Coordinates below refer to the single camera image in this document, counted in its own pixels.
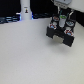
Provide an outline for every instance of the white tabletop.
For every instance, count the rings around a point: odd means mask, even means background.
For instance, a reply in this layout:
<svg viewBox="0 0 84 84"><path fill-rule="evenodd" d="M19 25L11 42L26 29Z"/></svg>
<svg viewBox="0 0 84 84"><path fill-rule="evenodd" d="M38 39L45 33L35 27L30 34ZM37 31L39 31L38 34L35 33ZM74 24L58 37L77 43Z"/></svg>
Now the white tabletop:
<svg viewBox="0 0 84 84"><path fill-rule="evenodd" d="M46 36L49 22L0 24L0 84L84 84L84 27L70 48Z"/></svg>
<svg viewBox="0 0 84 84"><path fill-rule="evenodd" d="M84 0L72 0L69 7L84 13Z"/></svg>

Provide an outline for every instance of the white table surface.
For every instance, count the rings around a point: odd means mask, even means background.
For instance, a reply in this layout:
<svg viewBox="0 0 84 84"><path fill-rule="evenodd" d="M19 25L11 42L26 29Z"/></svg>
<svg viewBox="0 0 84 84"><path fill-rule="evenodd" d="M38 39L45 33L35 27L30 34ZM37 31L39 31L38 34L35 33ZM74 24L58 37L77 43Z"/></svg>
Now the white table surface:
<svg viewBox="0 0 84 84"><path fill-rule="evenodd" d="M70 48L46 36L49 22L0 24L0 84L84 84L84 27Z"/></svg>
<svg viewBox="0 0 84 84"><path fill-rule="evenodd" d="M72 0L69 7L84 13L84 0Z"/></svg>

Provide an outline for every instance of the metal bracket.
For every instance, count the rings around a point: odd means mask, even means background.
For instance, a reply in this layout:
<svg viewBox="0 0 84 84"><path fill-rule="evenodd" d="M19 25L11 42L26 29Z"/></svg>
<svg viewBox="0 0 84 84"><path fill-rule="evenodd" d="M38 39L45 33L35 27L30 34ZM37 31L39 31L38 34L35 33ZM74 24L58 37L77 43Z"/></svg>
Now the metal bracket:
<svg viewBox="0 0 84 84"><path fill-rule="evenodd" d="M71 1L72 0L54 0L53 2L55 6L59 6L63 9L67 9Z"/></svg>

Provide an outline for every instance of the robotic arm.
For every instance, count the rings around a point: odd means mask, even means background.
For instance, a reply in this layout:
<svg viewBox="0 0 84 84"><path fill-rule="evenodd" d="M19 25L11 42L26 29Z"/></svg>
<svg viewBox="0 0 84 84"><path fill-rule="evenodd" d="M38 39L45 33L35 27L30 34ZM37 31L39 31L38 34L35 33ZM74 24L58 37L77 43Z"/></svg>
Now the robotic arm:
<svg viewBox="0 0 84 84"><path fill-rule="evenodd" d="M75 10L68 8L72 0L52 0L58 6L58 12L53 14L47 27L47 36L68 46L74 41L74 27L76 24Z"/></svg>

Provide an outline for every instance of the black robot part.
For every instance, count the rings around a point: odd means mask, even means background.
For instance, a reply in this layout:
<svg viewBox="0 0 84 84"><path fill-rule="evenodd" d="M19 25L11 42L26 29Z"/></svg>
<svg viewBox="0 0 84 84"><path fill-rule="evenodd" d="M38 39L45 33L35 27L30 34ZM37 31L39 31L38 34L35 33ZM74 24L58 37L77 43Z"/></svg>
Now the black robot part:
<svg viewBox="0 0 84 84"><path fill-rule="evenodd" d="M60 9L59 14L53 14L52 20L50 24L53 24L56 22L56 29L52 27L47 27L47 36L53 39L53 36L56 35L57 37L63 38L63 43L67 46L72 46L74 42L74 27L76 24L76 12L73 11L73 13L70 15L72 10L70 8L67 9ZM60 15L65 15L66 21L64 27L59 26L59 21L60 21Z"/></svg>

